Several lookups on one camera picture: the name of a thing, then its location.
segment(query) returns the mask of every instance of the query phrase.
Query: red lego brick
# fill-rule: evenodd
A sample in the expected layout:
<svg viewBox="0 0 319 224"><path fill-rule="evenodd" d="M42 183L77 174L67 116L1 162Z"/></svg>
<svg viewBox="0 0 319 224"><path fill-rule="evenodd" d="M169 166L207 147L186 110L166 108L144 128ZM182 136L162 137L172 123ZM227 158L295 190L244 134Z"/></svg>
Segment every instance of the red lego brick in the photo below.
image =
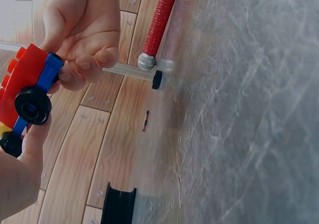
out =
<svg viewBox="0 0 319 224"><path fill-rule="evenodd" d="M31 44L27 49L21 48L16 59L13 59L7 71L0 89L0 122L9 128L13 128L18 118L14 107L14 99L23 87L35 86L48 54Z"/></svg>

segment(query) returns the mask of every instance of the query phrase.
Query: red stick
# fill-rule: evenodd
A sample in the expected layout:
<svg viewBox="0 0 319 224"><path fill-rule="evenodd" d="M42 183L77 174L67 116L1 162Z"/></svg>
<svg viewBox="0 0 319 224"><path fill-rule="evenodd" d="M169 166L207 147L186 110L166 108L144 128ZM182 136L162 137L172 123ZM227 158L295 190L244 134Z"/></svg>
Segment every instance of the red stick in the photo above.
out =
<svg viewBox="0 0 319 224"><path fill-rule="evenodd" d="M159 0L143 52L156 56L175 0Z"/></svg>

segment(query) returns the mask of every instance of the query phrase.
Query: lego duplo vehicle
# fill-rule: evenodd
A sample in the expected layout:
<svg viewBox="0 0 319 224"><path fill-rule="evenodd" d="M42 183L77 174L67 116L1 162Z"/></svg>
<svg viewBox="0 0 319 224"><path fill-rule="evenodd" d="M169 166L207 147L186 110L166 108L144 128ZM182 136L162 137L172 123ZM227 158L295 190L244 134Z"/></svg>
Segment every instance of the lego duplo vehicle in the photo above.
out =
<svg viewBox="0 0 319 224"><path fill-rule="evenodd" d="M26 126L48 120L52 105L47 92L63 64L59 56L33 44L20 48L9 63L0 88L0 146L6 153L19 157Z"/></svg>

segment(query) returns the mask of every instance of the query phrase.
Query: hand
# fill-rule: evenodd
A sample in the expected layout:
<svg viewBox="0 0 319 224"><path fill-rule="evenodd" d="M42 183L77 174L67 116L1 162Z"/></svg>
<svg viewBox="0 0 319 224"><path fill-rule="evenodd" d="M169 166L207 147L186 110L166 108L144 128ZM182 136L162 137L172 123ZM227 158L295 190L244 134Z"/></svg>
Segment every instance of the hand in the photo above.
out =
<svg viewBox="0 0 319 224"><path fill-rule="evenodd" d="M59 74L62 86L79 90L86 82L99 80L103 67L115 65L120 19L119 0L54 0L49 5L41 48L67 61Z"/></svg>
<svg viewBox="0 0 319 224"><path fill-rule="evenodd" d="M27 129L19 158L0 147L0 222L37 201L43 169L42 147L48 135L51 117L43 125Z"/></svg>

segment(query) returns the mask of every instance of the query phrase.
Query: small black object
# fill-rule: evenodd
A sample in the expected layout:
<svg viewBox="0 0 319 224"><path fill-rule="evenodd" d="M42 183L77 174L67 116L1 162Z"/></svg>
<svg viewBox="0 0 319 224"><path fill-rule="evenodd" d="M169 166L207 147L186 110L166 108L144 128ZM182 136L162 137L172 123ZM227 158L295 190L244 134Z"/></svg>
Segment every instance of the small black object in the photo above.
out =
<svg viewBox="0 0 319 224"><path fill-rule="evenodd" d="M6 153L15 158L18 158L22 153L22 139L11 131L2 134L0 146Z"/></svg>
<svg viewBox="0 0 319 224"><path fill-rule="evenodd" d="M59 59L60 61L63 61L61 57L59 57L57 54L53 53L53 52L49 52L49 54L52 54L52 56L54 56L55 58Z"/></svg>
<svg viewBox="0 0 319 224"><path fill-rule="evenodd" d="M163 72L157 70L155 72L154 78L153 78L153 85L152 85L152 89L153 90L158 90L160 88L160 83L161 83L161 79L163 77Z"/></svg>
<svg viewBox="0 0 319 224"><path fill-rule="evenodd" d="M108 183L101 224L132 224L135 196L136 188L121 192Z"/></svg>
<svg viewBox="0 0 319 224"><path fill-rule="evenodd" d="M52 104L45 91L39 87L25 87L15 97L16 112L28 123L44 124L50 115Z"/></svg>

